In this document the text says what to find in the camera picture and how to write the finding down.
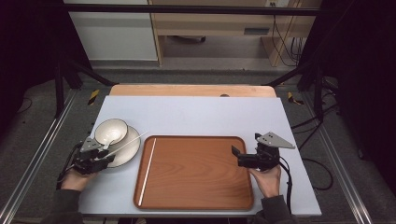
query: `white cabinet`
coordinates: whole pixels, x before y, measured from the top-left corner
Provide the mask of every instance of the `white cabinet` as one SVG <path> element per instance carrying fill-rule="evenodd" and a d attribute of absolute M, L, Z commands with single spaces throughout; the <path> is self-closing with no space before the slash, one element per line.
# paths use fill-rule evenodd
<path fill-rule="evenodd" d="M 67 4 L 147 5 L 146 0 L 64 0 Z M 157 61 L 148 13 L 70 12 L 91 61 Z"/>

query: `table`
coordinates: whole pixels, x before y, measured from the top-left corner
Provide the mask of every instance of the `table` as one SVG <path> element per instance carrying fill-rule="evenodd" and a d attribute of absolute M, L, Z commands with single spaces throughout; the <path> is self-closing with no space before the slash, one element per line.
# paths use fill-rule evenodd
<path fill-rule="evenodd" d="M 213 89 L 211 94 L 202 91 L 208 88 Z M 142 93 L 146 96 L 128 96 L 125 95 L 127 93 L 125 90 L 128 89 L 146 89 L 152 92 Z M 155 134 L 233 135 L 244 139 L 247 153 L 255 153 L 254 133 L 271 131 L 296 145 L 283 105 L 280 99 L 274 97 L 275 92 L 271 89 L 251 86 L 119 85 L 115 86 L 106 97 L 93 129 L 106 119 L 118 118 L 124 119 L 141 133 L 149 131 L 142 137 L 142 142 Z M 160 90 L 164 91 L 162 93 L 165 96 L 159 96 Z M 189 90 L 184 95 L 191 95 L 191 92 L 199 90 L 201 94 L 180 96 L 183 95 L 180 91 L 177 96 L 176 92 L 179 90 Z M 233 90 L 246 90 L 244 94 L 249 96 L 238 97 L 238 94 L 233 95 Z M 223 94 L 224 91 L 235 97 L 213 97 L 213 95 L 218 96 L 219 93 Z M 253 93 L 257 93 L 260 97 L 252 97 Z M 249 217 L 261 210 L 262 194 L 253 179 L 252 187 L 256 200 L 253 207 L 247 211 L 136 208 L 133 204 L 133 196 L 141 148 L 131 161 L 120 167 L 102 171 L 90 183 L 80 198 L 81 213 L 106 217 Z M 288 161 L 293 177 L 292 213 L 300 217 L 321 215 L 299 151 L 281 148 L 280 154 Z M 286 182 L 287 175 L 283 172 L 280 190 L 285 197 Z"/>

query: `white bowl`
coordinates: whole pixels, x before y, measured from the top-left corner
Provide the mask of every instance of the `white bowl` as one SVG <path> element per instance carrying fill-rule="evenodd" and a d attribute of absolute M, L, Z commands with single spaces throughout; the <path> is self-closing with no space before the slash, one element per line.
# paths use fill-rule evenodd
<path fill-rule="evenodd" d="M 95 139 L 102 145 L 114 145 L 128 133 L 128 125 L 122 119 L 108 119 L 95 130 Z"/>

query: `wooden edge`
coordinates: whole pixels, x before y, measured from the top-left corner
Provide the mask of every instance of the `wooden edge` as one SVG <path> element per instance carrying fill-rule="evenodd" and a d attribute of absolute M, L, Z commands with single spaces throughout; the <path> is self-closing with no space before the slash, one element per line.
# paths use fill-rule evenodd
<path fill-rule="evenodd" d="M 276 97 L 269 86 L 244 85 L 115 85 L 109 95 Z"/>

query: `person's left hand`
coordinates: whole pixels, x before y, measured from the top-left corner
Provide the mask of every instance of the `person's left hand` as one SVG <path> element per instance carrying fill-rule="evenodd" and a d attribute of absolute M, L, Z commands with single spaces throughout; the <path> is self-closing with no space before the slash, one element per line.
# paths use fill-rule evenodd
<path fill-rule="evenodd" d="M 83 191 L 87 184 L 94 177 L 97 176 L 97 173 L 90 175 L 82 175 L 74 169 L 70 169 L 67 171 L 64 181 L 62 182 L 61 189 L 73 189 L 78 191 Z"/>

